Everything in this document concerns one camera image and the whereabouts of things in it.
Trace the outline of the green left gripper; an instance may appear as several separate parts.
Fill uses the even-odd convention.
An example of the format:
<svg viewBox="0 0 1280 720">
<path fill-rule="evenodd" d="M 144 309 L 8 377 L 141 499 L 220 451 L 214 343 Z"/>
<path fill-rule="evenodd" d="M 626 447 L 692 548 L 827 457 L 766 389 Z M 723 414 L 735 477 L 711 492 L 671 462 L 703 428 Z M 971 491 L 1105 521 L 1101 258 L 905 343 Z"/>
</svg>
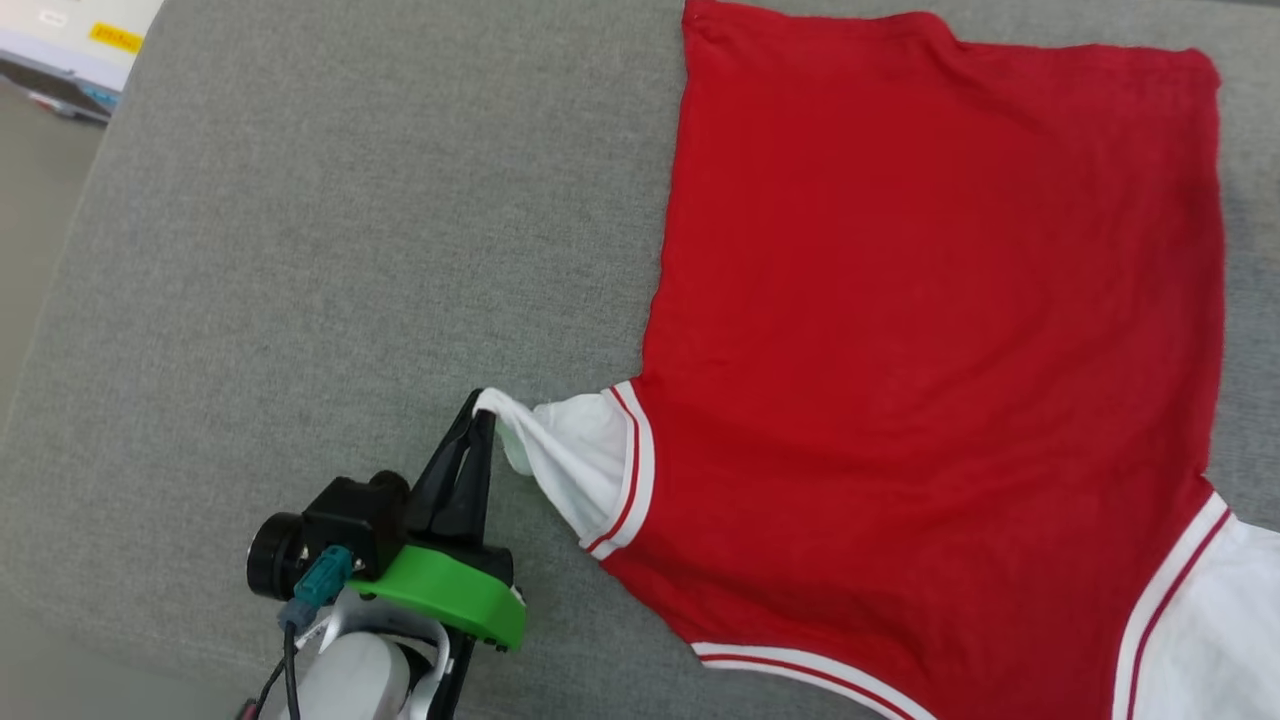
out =
<svg viewBox="0 0 1280 720">
<path fill-rule="evenodd" d="M 474 389 L 410 492 L 408 537 L 425 536 L 436 514 L 436 534 L 481 544 L 492 479 L 495 416 L 479 411 Z M 406 542 L 385 574 L 357 578 L 348 550 L 332 546 L 317 556 L 305 547 L 302 514 L 278 512 L 259 529 L 247 551 L 247 583 L 255 594 L 280 601 L 278 626 L 292 635 L 338 637 L 378 633 L 447 644 L 480 641 L 502 651 L 524 641 L 527 610 L 511 579 L 504 550 L 465 547 L 456 557 Z"/>
</svg>

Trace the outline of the red and white shirt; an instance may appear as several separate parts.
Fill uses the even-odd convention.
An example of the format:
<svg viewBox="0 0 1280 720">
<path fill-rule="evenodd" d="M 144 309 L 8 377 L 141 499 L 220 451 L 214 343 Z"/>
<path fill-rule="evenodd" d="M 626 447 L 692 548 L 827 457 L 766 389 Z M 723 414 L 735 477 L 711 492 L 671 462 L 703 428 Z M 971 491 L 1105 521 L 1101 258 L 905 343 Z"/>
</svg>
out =
<svg viewBox="0 0 1280 720">
<path fill-rule="evenodd" d="M 886 720 L 1280 720 L 1280 533 L 1210 484 L 1219 73 L 687 0 L 634 378 L 511 466 L 707 667 Z"/>
</svg>

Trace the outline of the yellow warning label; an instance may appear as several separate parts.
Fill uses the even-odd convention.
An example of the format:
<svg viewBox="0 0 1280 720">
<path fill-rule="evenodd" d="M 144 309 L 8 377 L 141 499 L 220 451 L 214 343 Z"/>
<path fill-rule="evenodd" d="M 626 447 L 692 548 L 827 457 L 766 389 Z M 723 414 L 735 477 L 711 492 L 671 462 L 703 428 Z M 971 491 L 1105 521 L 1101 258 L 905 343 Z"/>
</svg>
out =
<svg viewBox="0 0 1280 720">
<path fill-rule="evenodd" d="M 131 55 L 137 55 L 143 46 L 145 37 L 108 23 L 95 23 L 90 29 L 88 38 L 96 44 L 114 47 Z"/>
</svg>

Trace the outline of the white equipment box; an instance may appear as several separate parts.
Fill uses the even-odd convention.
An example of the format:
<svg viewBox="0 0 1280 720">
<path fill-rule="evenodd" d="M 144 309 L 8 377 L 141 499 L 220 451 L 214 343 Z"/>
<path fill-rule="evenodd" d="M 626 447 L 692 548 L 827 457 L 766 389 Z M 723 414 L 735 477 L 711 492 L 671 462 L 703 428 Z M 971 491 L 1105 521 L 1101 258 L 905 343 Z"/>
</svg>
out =
<svg viewBox="0 0 1280 720">
<path fill-rule="evenodd" d="M 0 83 L 70 119 L 106 124 L 138 56 L 88 38 L 102 22 L 143 40 L 165 0 L 0 0 Z"/>
</svg>

